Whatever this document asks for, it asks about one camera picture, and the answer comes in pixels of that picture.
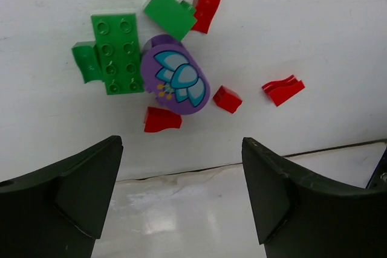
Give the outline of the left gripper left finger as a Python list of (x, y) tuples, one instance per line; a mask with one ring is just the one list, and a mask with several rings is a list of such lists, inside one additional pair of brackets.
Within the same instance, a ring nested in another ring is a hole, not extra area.
[(123, 153), (120, 136), (1, 182), (1, 257), (91, 257)]

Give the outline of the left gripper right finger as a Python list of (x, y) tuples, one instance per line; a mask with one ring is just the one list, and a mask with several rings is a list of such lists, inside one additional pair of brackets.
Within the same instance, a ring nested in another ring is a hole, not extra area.
[(386, 157), (365, 188), (322, 176), (242, 141), (258, 242), (267, 257), (385, 257)]

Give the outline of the purple lotus flower lego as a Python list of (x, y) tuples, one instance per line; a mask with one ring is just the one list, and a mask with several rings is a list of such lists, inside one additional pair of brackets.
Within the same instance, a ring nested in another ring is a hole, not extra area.
[(197, 113), (209, 101), (210, 85), (204, 73), (184, 45), (169, 34), (145, 43), (140, 74), (145, 90), (176, 114)]

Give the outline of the dark green small lego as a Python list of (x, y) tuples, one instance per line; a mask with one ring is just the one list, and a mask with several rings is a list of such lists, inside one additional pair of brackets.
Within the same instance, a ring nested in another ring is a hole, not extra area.
[(148, 0), (143, 12), (165, 32), (182, 41), (197, 23), (196, 8), (185, 0)]

